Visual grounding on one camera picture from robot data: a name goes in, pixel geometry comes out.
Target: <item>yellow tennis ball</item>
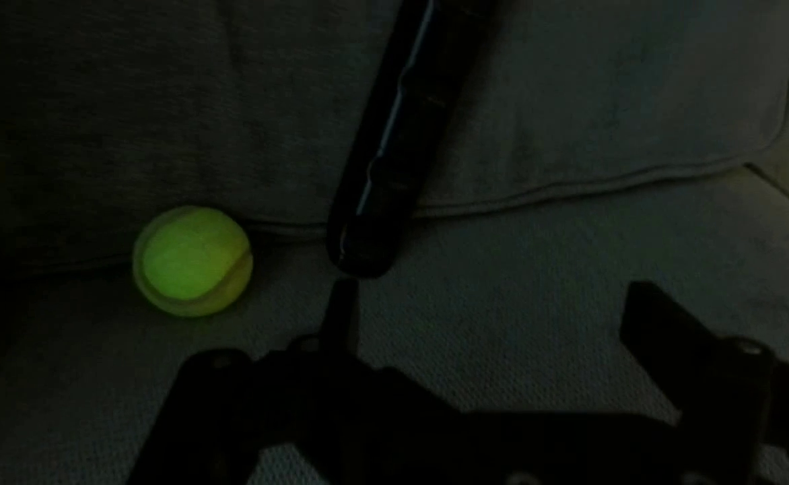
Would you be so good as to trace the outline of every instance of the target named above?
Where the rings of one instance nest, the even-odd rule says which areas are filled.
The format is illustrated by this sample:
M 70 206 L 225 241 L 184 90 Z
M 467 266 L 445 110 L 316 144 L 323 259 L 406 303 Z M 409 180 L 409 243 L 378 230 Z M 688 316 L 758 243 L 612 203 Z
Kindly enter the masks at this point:
M 222 210 L 176 207 L 153 219 L 133 250 L 133 278 L 160 311 L 202 319 L 226 311 L 251 284 L 247 234 Z

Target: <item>tennis ball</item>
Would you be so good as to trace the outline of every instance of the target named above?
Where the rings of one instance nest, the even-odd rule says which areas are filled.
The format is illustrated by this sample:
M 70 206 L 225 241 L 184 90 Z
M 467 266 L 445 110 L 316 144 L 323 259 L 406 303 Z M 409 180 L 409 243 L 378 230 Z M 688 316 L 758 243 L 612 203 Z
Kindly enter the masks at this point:
M 176 207 L 153 219 L 133 250 L 144 297 L 179 319 L 226 311 L 251 284 L 247 234 L 222 210 Z

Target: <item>gray fabric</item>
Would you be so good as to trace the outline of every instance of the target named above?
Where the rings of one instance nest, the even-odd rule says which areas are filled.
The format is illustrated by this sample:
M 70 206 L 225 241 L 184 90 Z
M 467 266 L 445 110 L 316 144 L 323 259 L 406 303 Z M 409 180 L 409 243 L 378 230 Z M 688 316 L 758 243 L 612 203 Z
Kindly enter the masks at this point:
M 0 273 L 126 255 L 210 203 L 319 230 L 392 0 L 0 0 Z M 789 86 L 789 0 L 511 0 L 421 216 L 732 168 Z
M 202 347 L 257 356 L 319 327 L 338 278 L 316 243 L 258 243 L 247 297 L 210 321 L 156 316 L 130 269 L 0 297 L 0 483 L 121 483 L 179 363 Z M 713 331 L 789 359 L 789 199 L 751 173 L 664 183 L 501 216 L 417 224 L 361 297 L 361 356 L 464 410 L 673 418 L 616 343 L 626 286 L 650 278 Z M 789 485 L 789 463 L 769 453 Z M 319 483 L 272 451 L 257 483 Z

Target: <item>couch cushion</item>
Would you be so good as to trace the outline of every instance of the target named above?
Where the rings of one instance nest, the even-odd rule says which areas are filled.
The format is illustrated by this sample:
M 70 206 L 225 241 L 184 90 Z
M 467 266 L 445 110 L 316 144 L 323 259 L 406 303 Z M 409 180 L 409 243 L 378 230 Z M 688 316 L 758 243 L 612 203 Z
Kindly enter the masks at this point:
M 326 222 L 392 0 L 0 0 L 0 269 L 125 259 L 172 206 Z M 782 129 L 789 0 L 511 0 L 417 207 L 701 175 Z
M 186 356 L 287 346 L 320 323 L 335 278 L 320 246 L 258 238 L 257 284 L 210 321 L 153 313 L 130 269 L 2 292 L 0 483 L 121 483 Z M 402 262 L 365 284 L 361 356 L 462 410 L 673 418 L 616 340 L 638 278 L 789 359 L 789 199 L 747 169 L 417 224 Z M 786 457 L 771 453 L 769 474 L 789 483 Z M 274 451 L 258 483 L 316 480 Z

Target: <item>black object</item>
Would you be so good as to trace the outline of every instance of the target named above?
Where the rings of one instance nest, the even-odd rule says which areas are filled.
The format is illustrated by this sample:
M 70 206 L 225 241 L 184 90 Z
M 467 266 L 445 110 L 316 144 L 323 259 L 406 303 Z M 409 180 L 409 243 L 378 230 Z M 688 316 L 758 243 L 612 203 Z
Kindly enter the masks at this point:
M 383 276 L 498 0 L 405 0 L 330 219 L 335 265 Z
M 762 485 L 766 441 L 789 453 L 789 363 L 713 338 L 650 284 L 634 284 L 623 343 L 681 410 L 645 414 L 457 412 L 355 350 L 359 284 L 340 281 L 320 334 L 251 360 L 188 359 L 133 485 L 242 485 L 264 447 L 293 441 L 331 485 Z

